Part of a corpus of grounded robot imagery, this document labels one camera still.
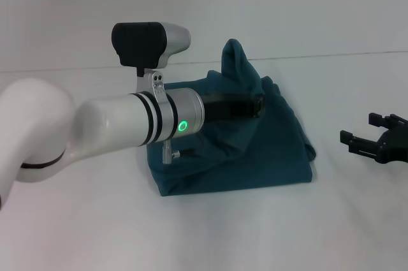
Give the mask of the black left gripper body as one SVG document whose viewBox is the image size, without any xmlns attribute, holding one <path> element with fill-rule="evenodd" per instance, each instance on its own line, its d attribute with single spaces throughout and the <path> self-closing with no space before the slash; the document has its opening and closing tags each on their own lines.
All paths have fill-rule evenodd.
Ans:
<svg viewBox="0 0 408 271">
<path fill-rule="evenodd" d="M 255 99 L 242 94 L 207 94 L 201 96 L 205 123 L 255 117 Z"/>
</svg>

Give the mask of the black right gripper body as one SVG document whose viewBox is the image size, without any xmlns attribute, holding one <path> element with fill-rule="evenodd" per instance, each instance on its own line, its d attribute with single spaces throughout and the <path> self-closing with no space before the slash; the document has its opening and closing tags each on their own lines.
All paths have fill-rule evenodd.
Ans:
<svg viewBox="0 0 408 271">
<path fill-rule="evenodd" d="M 375 160 L 380 164 L 392 161 L 407 162 L 407 128 L 397 127 L 385 131 L 377 141 Z"/>
</svg>

